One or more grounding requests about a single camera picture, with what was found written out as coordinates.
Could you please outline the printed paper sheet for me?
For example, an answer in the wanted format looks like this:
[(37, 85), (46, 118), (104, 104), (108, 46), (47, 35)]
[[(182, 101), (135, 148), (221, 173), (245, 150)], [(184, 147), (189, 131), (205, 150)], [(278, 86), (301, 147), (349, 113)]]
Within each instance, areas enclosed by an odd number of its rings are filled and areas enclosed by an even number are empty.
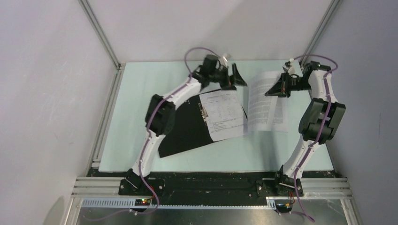
[(280, 74), (279, 71), (267, 71), (250, 80), (247, 109), (248, 132), (272, 130), (277, 97), (265, 94), (276, 84)]
[(214, 142), (244, 136), (247, 117), (235, 90), (217, 90), (199, 95), (210, 138)]

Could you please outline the red folder with black inside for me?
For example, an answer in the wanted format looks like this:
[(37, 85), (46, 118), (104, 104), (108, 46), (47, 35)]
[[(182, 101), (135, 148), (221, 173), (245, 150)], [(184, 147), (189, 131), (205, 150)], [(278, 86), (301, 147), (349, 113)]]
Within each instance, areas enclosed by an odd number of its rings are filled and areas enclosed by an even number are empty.
[(199, 95), (191, 97), (177, 109), (174, 127), (158, 148), (161, 158), (214, 143)]

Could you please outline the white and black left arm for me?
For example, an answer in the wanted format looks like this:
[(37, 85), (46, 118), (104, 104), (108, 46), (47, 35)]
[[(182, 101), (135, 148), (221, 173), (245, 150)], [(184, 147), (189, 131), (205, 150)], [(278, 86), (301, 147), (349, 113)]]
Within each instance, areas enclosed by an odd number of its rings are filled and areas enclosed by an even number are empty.
[(146, 134), (139, 157), (128, 172), (126, 180), (130, 189), (143, 195), (148, 189), (145, 177), (152, 169), (155, 153), (163, 139), (175, 124), (176, 110), (189, 98), (199, 94), (210, 83), (217, 83), (222, 90), (234, 90), (247, 86), (235, 63), (229, 64), (229, 54), (217, 56), (208, 54), (201, 65), (190, 72), (188, 78), (177, 88), (165, 95), (152, 96), (145, 116)]

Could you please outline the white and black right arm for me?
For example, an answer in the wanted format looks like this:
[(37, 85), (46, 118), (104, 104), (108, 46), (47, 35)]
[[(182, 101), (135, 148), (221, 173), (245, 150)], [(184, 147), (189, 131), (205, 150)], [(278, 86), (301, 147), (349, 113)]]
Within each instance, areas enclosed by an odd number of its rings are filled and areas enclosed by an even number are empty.
[(285, 62), (279, 79), (265, 93), (267, 97), (289, 98), (293, 91), (309, 90), (312, 96), (298, 126), (298, 144), (276, 173), (272, 184), (273, 191), (280, 196), (298, 188), (310, 157), (334, 137), (346, 111), (346, 106), (339, 103), (333, 93), (331, 67), (311, 61), (302, 68), (302, 76), (299, 76), (295, 74), (293, 62), (294, 59)]

